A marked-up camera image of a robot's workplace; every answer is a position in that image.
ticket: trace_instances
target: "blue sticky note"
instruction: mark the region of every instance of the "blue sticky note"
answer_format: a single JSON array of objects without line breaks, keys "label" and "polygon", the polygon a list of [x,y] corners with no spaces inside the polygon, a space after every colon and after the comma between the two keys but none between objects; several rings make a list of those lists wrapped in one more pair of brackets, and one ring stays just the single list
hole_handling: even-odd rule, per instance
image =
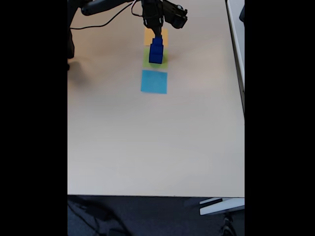
[{"label": "blue sticky note", "polygon": [[141,91],[166,94],[167,73],[152,70],[142,70]]}]

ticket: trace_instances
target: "green square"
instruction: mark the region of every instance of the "green square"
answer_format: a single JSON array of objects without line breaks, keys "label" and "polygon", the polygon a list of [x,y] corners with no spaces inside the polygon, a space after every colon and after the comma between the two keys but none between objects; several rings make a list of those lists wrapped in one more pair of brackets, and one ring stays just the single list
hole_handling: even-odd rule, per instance
[{"label": "green square", "polygon": [[167,69],[167,59],[168,59],[168,50],[164,48],[163,50],[163,59],[162,64],[157,63],[149,63],[149,54],[150,54],[150,47],[144,47],[143,53],[143,67],[148,68],[156,68],[156,69]]}]

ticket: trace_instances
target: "white table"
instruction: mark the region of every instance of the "white table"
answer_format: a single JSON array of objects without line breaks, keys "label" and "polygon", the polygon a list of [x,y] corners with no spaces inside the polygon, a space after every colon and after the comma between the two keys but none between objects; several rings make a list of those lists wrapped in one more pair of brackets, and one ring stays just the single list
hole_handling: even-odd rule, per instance
[{"label": "white table", "polygon": [[[68,194],[244,197],[244,115],[225,2],[173,2],[188,21],[164,24],[167,94],[140,91],[144,26],[130,10],[72,31]],[[103,24],[121,7],[78,11],[72,27]]]}]

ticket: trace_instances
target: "orange sticky note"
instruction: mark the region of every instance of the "orange sticky note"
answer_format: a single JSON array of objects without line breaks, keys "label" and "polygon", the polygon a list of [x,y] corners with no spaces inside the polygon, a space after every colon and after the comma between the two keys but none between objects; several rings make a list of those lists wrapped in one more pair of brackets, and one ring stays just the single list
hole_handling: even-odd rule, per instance
[{"label": "orange sticky note", "polygon": [[[162,28],[162,38],[164,47],[168,47],[168,31],[166,28]],[[150,46],[152,39],[155,37],[153,30],[144,27],[144,46]]]}]

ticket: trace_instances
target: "black cable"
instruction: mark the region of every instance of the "black cable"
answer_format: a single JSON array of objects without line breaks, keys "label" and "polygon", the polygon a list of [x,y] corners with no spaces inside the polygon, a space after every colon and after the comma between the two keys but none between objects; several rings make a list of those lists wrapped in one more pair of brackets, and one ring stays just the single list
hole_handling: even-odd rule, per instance
[{"label": "black cable", "polygon": [[96,230],[93,226],[91,226],[81,215],[79,215],[78,213],[76,213],[72,207],[69,205],[68,203],[68,207],[69,209],[72,211],[73,214],[75,214],[77,217],[79,217],[87,226],[89,226],[93,231],[95,231],[96,233],[99,234],[98,230]]},{"label": "black cable", "polygon": [[142,16],[140,16],[140,15],[138,15],[138,14],[135,14],[135,13],[133,13],[133,7],[136,5],[136,3],[131,7],[131,13],[132,13],[132,15],[134,15],[134,16],[138,16],[138,17],[142,17]]},{"label": "black cable", "polygon": [[83,30],[83,29],[87,29],[87,28],[96,28],[96,27],[103,27],[108,25],[112,20],[115,19],[116,16],[118,16],[123,10],[125,10],[127,7],[131,6],[132,3],[128,4],[127,6],[125,6],[123,9],[121,9],[115,16],[113,16],[112,19],[110,19],[107,23],[105,23],[104,25],[100,25],[100,26],[85,26],[82,28],[70,28],[71,30]]}]

